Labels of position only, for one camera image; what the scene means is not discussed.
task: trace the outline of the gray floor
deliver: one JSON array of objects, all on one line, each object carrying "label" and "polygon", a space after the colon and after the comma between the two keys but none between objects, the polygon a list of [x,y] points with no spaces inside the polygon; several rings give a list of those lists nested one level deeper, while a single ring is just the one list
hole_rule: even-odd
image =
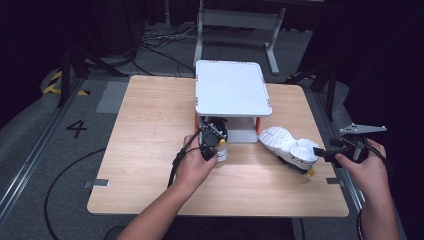
[{"label": "gray floor", "polygon": [[[161,29],[158,31],[163,33],[165,30],[162,28],[168,26],[161,24],[152,28]],[[203,59],[257,62],[261,65],[266,82],[282,83],[289,74],[296,72],[311,35],[312,32],[296,30],[280,33],[275,47],[280,68],[280,74],[277,76],[271,74],[263,50],[263,43],[267,42],[270,36],[268,32],[255,30],[251,34],[241,35],[240,32],[212,29],[204,36]],[[193,63],[195,42],[194,38],[187,37],[155,50],[170,54],[167,56],[172,56],[190,67]],[[192,70],[148,50],[139,50],[135,62],[154,75],[194,76]],[[130,75],[145,75],[131,63],[117,69]],[[42,90],[55,73],[55,69],[46,73]],[[75,96],[67,109],[63,110],[63,117],[40,153],[40,161],[35,171],[11,208],[6,221],[0,226],[0,239],[51,239],[43,216],[43,202],[47,190],[55,177],[69,164],[107,146],[128,80],[129,78],[110,76],[101,69],[92,70],[87,80],[80,80],[83,81],[81,90],[90,91],[90,95]],[[324,142],[327,142],[332,136],[332,130],[351,123],[349,114],[342,105],[348,89],[337,84],[334,122],[329,122],[322,106],[326,93],[312,93],[308,89],[310,83],[310,80],[304,80],[300,85],[304,87],[321,136]],[[60,111],[56,108],[58,99],[57,94],[44,94],[39,101],[0,130],[0,194],[6,193],[18,171],[25,166],[51,117]],[[66,128],[80,120],[84,121],[83,127],[87,130],[81,131],[76,137],[76,131]],[[50,195],[48,214],[51,226],[59,239],[102,239],[112,226],[126,225],[134,217],[92,215],[86,210],[90,191],[82,185],[95,179],[102,156],[103,152],[99,152],[76,163],[56,182]],[[343,180],[340,170],[336,170],[336,173],[340,180]],[[356,208],[348,189],[341,188],[349,205],[349,216],[293,219],[297,239],[353,238]],[[301,222],[304,226],[304,237]]]}]

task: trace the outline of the white shoe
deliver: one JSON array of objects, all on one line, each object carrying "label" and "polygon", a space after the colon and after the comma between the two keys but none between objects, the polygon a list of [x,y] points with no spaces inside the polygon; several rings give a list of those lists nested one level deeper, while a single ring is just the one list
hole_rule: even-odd
[{"label": "white shoe", "polygon": [[287,129],[270,127],[259,135],[262,144],[290,167],[295,167],[301,173],[306,173],[318,160],[314,147],[318,144],[308,139],[296,140]]}]

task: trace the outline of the cable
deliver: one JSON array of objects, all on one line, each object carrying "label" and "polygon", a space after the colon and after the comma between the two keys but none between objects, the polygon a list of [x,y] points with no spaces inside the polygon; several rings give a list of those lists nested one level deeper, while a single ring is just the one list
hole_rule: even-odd
[{"label": "cable", "polygon": [[177,153],[177,156],[175,157],[174,161],[172,162],[172,169],[171,169],[171,173],[169,174],[168,187],[171,186],[172,183],[174,182],[174,177],[175,177],[175,173],[177,172],[177,168],[180,165],[181,161],[184,159],[185,155],[188,152],[193,150],[193,149],[190,149],[188,152],[186,152],[187,148],[191,145],[194,138],[197,137],[197,135],[199,135],[199,133],[201,131],[202,131],[201,128],[197,129],[196,133],[193,134],[193,136],[191,136],[190,140],[188,140],[186,145],[184,145],[184,147],[181,148],[181,150]]},{"label": "cable", "polygon": [[192,148],[192,149],[190,149],[190,150],[188,150],[188,151],[186,152],[186,155],[187,155],[187,153],[189,153],[189,152],[191,152],[191,151],[193,151],[193,150],[197,150],[197,149],[201,149],[201,148],[200,148],[200,147]]},{"label": "cable", "polygon": [[144,38],[144,40],[156,40],[156,39],[162,39],[162,38],[165,38],[165,39],[172,38],[173,40],[178,40],[178,38],[184,37],[184,35],[186,35],[187,33],[189,33],[195,27],[197,27],[197,25],[194,25],[193,27],[188,28],[185,32],[183,32],[180,35],[176,35],[178,33],[176,31],[174,34],[170,34],[170,35],[158,35],[158,36]]},{"label": "cable", "polygon": [[61,176],[62,176],[62,175],[66,172],[66,171],[68,171],[68,170],[69,170],[72,166],[74,166],[74,165],[75,165],[75,164],[77,164],[78,162],[80,162],[80,161],[82,161],[82,160],[84,160],[84,159],[86,159],[86,158],[88,158],[88,157],[90,157],[90,156],[92,156],[92,155],[94,155],[94,154],[97,154],[97,153],[103,152],[103,151],[105,151],[105,150],[106,150],[106,148],[102,148],[102,149],[99,149],[99,150],[97,150],[97,151],[91,152],[91,153],[89,153],[89,154],[87,154],[87,155],[83,156],[82,158],[80,158],[80,159],[76,160],[75,162],[71,163],[71,164],[70,164],[70,165],[68,165],[65,169],[63,169],[63,170],[62,170],[62,172],[60,172],[60,173],[56,176],[56,178],[53,180],[53,182],[50,184],[50,187],[49,187],[49,189],[47,190],[46,196],[45,196],[45,198],[44,198],[44,220],[46,221],[47,228],[49,229],[49,233],[50,233],[50,235],[52,236],[52,238],[53,238],[53,239],[58,240],[59,238],[58,238],[58,237],[57,237],[57,235],[54,233],[53,228],[52,228],[52,226],[51,226],[51,224],[50,224],[50,219],[49,219],[49,215],[48,215],[48,211],[47,211],[47,206],[48,206],[48,202],[49,202],[50,193],[51,193],[51,191],[52,191],[52,189],[53,189],[54,185],[56,184],[57,180],[59,180],[59,178],[60,178],[60,177],[61,177]]},{"label": "cable", "polygon": [[145,49],[147,49],[147,50],[149,50],[149,51],[152,51],[152,52],[154,52],[154,53],[157,53],[157,54],[159,54],[159,55],[161,55],[161,56],[164,56],[164,57],[166,57],[166,58],[169,58],[169,59],[172,59],[173,61],[175,61],[177,64],[181,64],[181,65],[183,65],[184,67],[186,67],[187,69],[189,69],[193,74],[196,74],[196,72],[192,69],[192,68],[190,68],[189,66],[187,66],[186,64],[184,64],[184,63],[182,63],[182,62],[180,62],[180,61],[178,61],[177,59],[175,59],[174,57],[172,57],[172,56],[168,56],[168,55],[166,55],[165,53],[161,53],[161,52],[158,52],[158,51],[156,51],[156,50],[154,50],[154,49],[152,49],[152,48],[149,48],[149,47],[147,47],[147,46],[143,46],[143,45],[140,45],[141,47],[143,47],[143,48],[145,48]]},{"label": "cable", "polygon": [[225,30],[231,33],[235,33],[242,36],[247,36],[252,34],[252,32],[255,30],[254,28],[242,28],[242,27],[226,27],[226,26],[205,26],[208,28],[208,31],[203,33],[203,35],[206,35],[210,33],[212,30]]},{"label": "cable", "polygon": [[131,62],[134,64],[134,66],[136,66],[138,74],[140,74],[140,71],[138,71],[138,70],[141,70],[141,71],[143,71],[143,72],[147,73],[147,74],[148,74],[148,75],[150,75],[150,76],[155,76],[153,73],[150,73],[150,72],[148,72],[148,71],[144,70],[143,68],[141,68],[139,65],[137,65],[137,63],[135,63],[135,61],[134,61],[134,60],[133,60],[133,61],[131,61]]},{"label": "cable", "polygon": [[[86,33],[86,35],[87,35],[87,37],[88,37],[88,39],[90,40],[90,42],[93,44],[93,46],[97,49],[97,51],[99,51],[101,54],[103,54],[103,55],[105,55],[106,57],[109,57],[109,54],[108,53],[106,53],[103,49],[101,49],[99,46],[98,46],[98,44],[96,43],[96,41],[94,41],[94,39],[93,39],[93,37],[91,36],[91,34],[90,34],[90,31],[88,31],[88,29],[87,29],[87,26],[85,25],[85,22],[84,22],[84,19],[82,18],[82,16],[81,16],[81,14],[80,14],[80,12],[78,11],[78,8],[77,8],[77,6],[75,5],[75,2],[74,2],[74,0],[69,0],[69,1],[71,1],[71,3],[72,3],[72,6],[73,6],[73,8],[74,8],[74,10],[75,10],[75,12],[77,13],[77,16],[78,16],[78,19],[80,20],[80,22],[81,22],[81,25],[83,26],[83,28],[84,28],[84,31],[85,31],[85,33]],[[118,66],[122,66],[122,65],[125,65],[125,64],[127,64],[127,63],[129,63],[130,61],[132,61],[135,57],[136,57],[136,55],[137,55],[137,48],[134,46],[135,45],[135,43],[133,42],[133,47],[127,52],[127,53],[125,53],[125,54],[123,54],[122,56],[123,56],[123,58],[124,58],[124,60],[122,60],[122,61],[119,61],[119,62],[116,62],[116,63],[108,63],[108,65],[109,66],[111,66],[111,67],[118,67]],[[97,64],[91,64],[91,63],[86,63],[89,67],[91,67],[91,68],[101,68],[100,66],[98,66]]]},{"label": "cable", "polygon": [[[341,139],[343,140],[343,141],[345,141],[345,142],[347,142],[347,143],[349,143],[350,145],[352,145],[352,146],[355,146],[355,147],[361,147],[361,146],[359,146],[358,144],[356,144],[356,143],[354,143],[354,142],[351,142],[351,141],[349,141],[349,140],[347,140],[346,138],[344,138],[344,137],[341,137]],[[363,147],[365,147],[365,148],[367,148],[368,150],[370,150],[371,152],[373,152],[373,153],[375,153],[375,155],[377,155],[379,158],[381,158],[381,160],[383,161],[383,162],[385,162],[387,159],[386,159],[386,157],[385,156],[383,156],[383,154],[381,154],[377,149],[375,149],[375,148],[373,148],[373,147],[370,147],[370,146],[368,146],[367,144],[364,144],[364,145],[362,145]]]}]

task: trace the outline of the dark background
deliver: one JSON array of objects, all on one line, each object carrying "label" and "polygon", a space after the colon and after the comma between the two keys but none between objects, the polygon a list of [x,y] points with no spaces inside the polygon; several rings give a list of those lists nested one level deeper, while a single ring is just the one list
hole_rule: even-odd
[{"label": "dark background", "polygon": [[[194,21],[198,7],[194,2],[198,3],[170,1],[171,25]],[[421,2],[356,2],[359,21],[352,21],[358,19],[344,13],[292,9],[286,12],[283,27],[315,30],[299,71],[328,61],[341,36],[350,34],[351,41],[343,48],[343,57],[336,67],[337,80],[350,89],[345,106],[355,123],[388,128],[386,133],[369,137],[386,146],[395,166],[392,193],[396,206],[408,238],[417,239],[421,227],[417,218],[423,213],[419,195],[424,180],[424,132],[420,127],[424,120],[424,7]],[[123,18],[124,9],[135,10],[126,11],[130,27]],[[149,24],[165,21],[164,3],[2,1],[0,128],[41,97],[41,81],[61,65],[63,51],[70,45],[76,44],[97,57],[122,55],[132,47],[131,38],[137,40],[146,20]]]}]

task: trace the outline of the hand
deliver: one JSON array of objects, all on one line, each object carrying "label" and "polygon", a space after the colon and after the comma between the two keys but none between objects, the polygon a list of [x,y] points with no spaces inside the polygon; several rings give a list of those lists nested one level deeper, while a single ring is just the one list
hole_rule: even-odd
[{"label": "hand", "polygon": [[[184,138],[184,145],[190,140],[191,136]],[[193,193],[208,177],[209,173],[218,163],[217,155],[205,161],[200,153],[199,138],[194,138],[193,142],[187,148],[186,156],[181,161],[177,169],[174,184],[181,185],[184,189]]]},{"label": "hand", "polygon": [[[367,139],[368,144],[386,157],[383,145]],[[369,151],[368,158],[358,164],[349,160],[342,154],[336,154],[336,159],[351,175],[356,186],[365,195],[366,199],[379,199],[390,195],[387,170],[383,161],[373,152]]]}]

